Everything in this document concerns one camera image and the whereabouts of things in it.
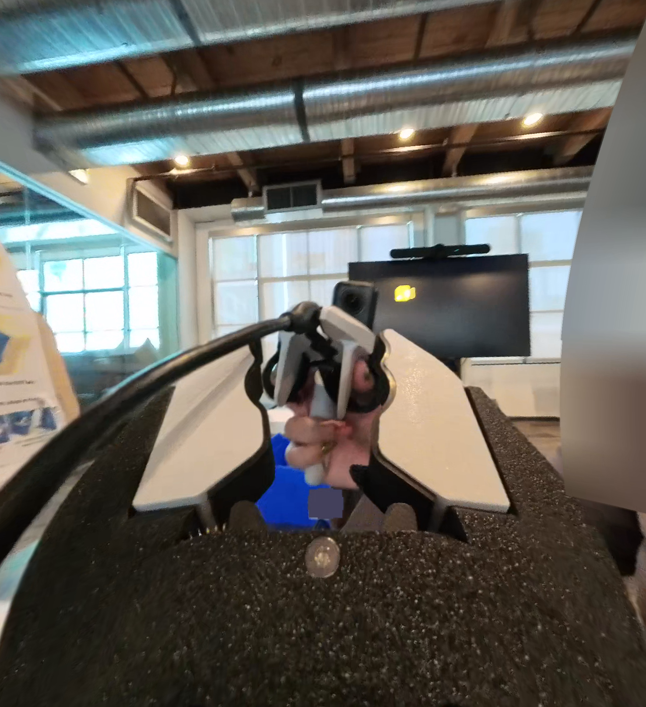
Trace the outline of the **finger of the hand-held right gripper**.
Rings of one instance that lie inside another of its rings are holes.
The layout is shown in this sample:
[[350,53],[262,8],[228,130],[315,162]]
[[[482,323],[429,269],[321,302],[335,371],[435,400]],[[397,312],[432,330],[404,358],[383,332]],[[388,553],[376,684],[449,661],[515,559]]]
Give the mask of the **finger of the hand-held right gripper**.
[[353,390],[357,364],[367,360],[375,347],[375,334],[363,323],[334,305],[320,312],[320,330],[334,349],[331,363],[320,373],[335,414],[345,414]]
[[292,331],[279,333],[274,381],[274,402],[277,406],[297,400],[308,381],[310,363],[315,356],[308,335]]

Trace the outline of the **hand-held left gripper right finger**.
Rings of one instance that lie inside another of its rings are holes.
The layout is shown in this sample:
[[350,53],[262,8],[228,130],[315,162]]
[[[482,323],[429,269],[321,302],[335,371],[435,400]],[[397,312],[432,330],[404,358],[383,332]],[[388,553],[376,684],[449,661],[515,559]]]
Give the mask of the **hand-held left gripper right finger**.
[[389,395],[372,430],[370,461],[351,475],[381,512],[405,504],[419,531],[468,539],[462,511],[506,514],[511,501],[461,379],[387,329],[371,368]]

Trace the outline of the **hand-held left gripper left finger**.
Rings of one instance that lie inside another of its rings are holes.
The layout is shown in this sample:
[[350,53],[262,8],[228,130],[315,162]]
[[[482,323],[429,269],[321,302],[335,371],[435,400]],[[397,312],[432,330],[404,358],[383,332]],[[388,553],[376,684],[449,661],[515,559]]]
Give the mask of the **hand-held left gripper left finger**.
[[275,478],[261,365],[261,345],[254,344],[175,385],[135,511],[194,508],[202,525],[224,525],[236,503],[261,498]]

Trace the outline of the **person's right hand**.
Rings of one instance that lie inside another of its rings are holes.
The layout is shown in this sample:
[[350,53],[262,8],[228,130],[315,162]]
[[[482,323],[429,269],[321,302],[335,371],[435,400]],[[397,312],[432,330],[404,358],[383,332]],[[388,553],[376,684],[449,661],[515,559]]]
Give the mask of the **person's right hand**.
[[341,421],[325,421],[310,414],[314,374],[310,373],[298,398],[288,404],[293,415],[285,424],[285,451],[288,466],[305,471],[316,464],[324,470],[323,483],[335,489],[355,490],[353,465],[368,465],[371,431],[379,409],[366,414],[348,412]]

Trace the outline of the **paned window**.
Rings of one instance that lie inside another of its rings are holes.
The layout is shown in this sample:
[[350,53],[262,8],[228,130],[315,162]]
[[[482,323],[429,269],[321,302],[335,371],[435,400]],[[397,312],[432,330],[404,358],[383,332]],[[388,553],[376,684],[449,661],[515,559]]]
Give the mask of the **paned window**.
[[413,240],[412,220],[393,217],[373,224],[212,237],[212,335],[274,318],[302,301],[329,305],[336,284],[348,278],[350,263],[389,260],[391,250]]
[[36,252],[18,264],[18,279],[61,354],[160,348],[155,252],[58,259]]
[[582,210],[467,218],[465,243],[529,260],[530,359],[559,360],[571,262]]

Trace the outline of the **black video bar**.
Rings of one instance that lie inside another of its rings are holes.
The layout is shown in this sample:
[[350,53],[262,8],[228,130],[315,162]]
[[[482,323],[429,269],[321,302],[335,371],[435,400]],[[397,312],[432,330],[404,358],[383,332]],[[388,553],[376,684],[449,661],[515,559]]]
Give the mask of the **black video bar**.
[[444,260],[451,257],[486,255],[491,252],[489,244],[445,245],[397,248],[389,252],[393,260]]

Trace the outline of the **blue plastic bin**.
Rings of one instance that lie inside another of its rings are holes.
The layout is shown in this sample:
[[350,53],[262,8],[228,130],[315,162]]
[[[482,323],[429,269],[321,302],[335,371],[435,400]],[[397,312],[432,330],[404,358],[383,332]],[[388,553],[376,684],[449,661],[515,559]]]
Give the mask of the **blue plastic bin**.
[[310,486],[304,472],[288,466],[288,440],[280,433],[272,436],[275,461],[273,484],[257,501],[267,526],[278,531],[328,530],[342,520],[344,494],[326,483]]

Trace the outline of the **black television screen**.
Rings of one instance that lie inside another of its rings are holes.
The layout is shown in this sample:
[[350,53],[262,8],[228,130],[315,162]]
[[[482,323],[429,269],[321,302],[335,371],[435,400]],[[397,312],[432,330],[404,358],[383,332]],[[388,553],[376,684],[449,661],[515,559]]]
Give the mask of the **black television screen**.
[[526,254],[357,261],[348,278],[375,285],[375,332],[396,331],[438,359],[531,354]]

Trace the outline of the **printed instruction sheet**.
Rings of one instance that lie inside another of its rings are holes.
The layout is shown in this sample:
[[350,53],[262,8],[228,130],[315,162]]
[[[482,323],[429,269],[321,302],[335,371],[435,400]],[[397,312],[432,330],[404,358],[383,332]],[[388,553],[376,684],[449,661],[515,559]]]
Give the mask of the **printed instruction sheet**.
[[53,333],[0,242],[0,488],[78,415]]

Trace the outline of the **duct air vent grille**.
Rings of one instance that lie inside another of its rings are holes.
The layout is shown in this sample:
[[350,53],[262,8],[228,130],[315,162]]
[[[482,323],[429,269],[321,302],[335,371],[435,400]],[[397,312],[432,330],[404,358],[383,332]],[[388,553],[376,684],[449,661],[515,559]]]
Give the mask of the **duct air vent grille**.
[[265,215],[319,209],[322,188],[319,180],[271,184],[262,193]]

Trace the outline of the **slim metal air duct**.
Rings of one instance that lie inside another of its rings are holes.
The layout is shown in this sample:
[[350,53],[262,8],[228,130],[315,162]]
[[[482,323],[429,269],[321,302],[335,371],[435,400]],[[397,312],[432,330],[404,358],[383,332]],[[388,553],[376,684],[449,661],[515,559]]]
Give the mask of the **slim metal air duct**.
[[316,204],[291,208],[269,208],[265,193],[262,197],[232,200],[230,213],[233,221],[239,223],[265,220],[271,214],[275,217],[299,212],[336,214],[418,204],[584,193],[590,186],[593,172],[594,166],[586,165],[390,182],[334,190],[319,188]]

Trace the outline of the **wall air grille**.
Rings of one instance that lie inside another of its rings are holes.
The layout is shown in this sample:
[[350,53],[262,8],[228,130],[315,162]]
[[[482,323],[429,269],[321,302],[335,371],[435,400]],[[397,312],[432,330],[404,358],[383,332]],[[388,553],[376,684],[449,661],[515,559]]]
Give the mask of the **wall air grille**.
[[172,242],[172,200],[146,180],[134,180],[131,186],[131,219],[141,227]]

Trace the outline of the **spiral metal air duct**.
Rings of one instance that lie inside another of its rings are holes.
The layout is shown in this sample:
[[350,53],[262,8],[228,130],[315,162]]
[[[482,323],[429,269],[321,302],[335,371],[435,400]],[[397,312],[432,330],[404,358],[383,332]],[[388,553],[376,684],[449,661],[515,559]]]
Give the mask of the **spiral metal air duct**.
[[35,118],[32,137],[70,168],[107,167],[610,108],[638,36],[551,40],[59,112]]

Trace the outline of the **large metal air duct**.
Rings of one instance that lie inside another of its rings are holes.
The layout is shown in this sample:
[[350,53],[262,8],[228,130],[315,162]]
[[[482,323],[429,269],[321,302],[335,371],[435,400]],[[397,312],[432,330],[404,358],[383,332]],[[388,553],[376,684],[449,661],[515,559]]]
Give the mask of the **large metal air duct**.
[[88,66],[478,1],[0,1],[0,76]]

